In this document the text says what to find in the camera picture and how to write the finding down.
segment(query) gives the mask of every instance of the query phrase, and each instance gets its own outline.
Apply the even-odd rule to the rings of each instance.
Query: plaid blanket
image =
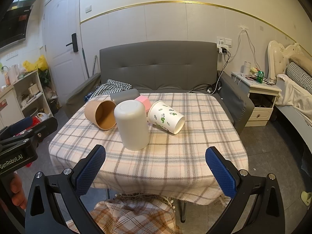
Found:
[[[215,146],[238,170],[248,170],[241,140],[213,96],[197,93],[142,95],[151,103],[163,100],[185,115],[182,130],[174,135],[149,124],[149,144],[143,150],[132,151],[123,146],[117,126],[107,131],[98,129],[85,118],[83,106],[49,145],[56,172],[73,168],[96,144],[101,144],[106,149],[106,159],[93,187],[111,188],[125,194],[158,194],[208,205],[222,194],[205,161],[208,147]]]
[[[182,234],[166,198],[121,196],[100,201],[90,215],[107,234]],[[79,233],[72,220],[67,225]]]
[[[90,99],[100,95],[109,95],[123,90],[130,90],[131,88],[132,88],[131,84],[108,79],[105,84],[102,84],[99,88],[96,89],[96,91],[92,94]]]

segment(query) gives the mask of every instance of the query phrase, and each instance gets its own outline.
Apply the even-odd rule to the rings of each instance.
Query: table leg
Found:
[[[110,199],[110,190],[106,188],[106,199]]]
[[[186,210],[186,201],[183,203],[183,211],[181,216],[181,223],[185,223],[185,210]]]

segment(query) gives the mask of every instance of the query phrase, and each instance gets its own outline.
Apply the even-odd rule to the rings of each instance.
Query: slipper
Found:
[[[305,203],[306,206],[310,206],[312,200],[312,193],[303,191],[301,193],[301,199]]]

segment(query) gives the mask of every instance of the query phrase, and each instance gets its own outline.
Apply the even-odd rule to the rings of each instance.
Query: pink box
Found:
[[[148,97],[145,96],[139,96],[135,100],[140,101],[145,106],[145,112],[149,112],[150,108],[152,107],[151,102],[149,101]]]

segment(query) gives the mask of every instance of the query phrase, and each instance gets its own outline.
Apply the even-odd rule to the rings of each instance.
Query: brown kraft paper bowl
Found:
[[[116,104],[111,100],[93,100],[85,106],[85,117],[100,129],[109,130],[116,125],[114,109]]]

